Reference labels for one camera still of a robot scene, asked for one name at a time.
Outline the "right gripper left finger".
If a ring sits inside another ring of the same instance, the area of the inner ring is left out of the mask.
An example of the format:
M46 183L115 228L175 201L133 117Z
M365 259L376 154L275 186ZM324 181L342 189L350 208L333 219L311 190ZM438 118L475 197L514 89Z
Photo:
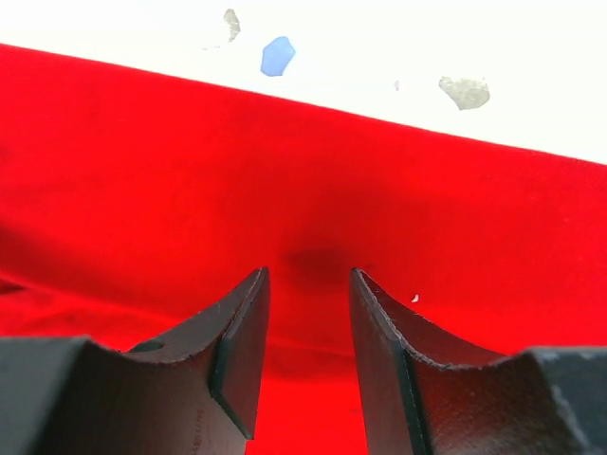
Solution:
M241 454L255 432L269 272L127 352L88 337L1 341L5 454Z

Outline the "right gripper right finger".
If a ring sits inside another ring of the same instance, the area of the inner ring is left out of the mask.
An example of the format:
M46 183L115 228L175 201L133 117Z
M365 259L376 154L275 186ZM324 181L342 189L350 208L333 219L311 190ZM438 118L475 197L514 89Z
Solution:
M349 302L370 453L605 452L604 349L501 355L443 330L360 269Z

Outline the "red t shirt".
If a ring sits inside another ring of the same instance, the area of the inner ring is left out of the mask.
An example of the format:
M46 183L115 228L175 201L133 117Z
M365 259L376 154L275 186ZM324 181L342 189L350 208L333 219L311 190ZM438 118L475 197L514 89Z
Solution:
M351 269L504 354L606 342L606 169L1 48L1 332L127 349L265 266L251 454L366 450Z

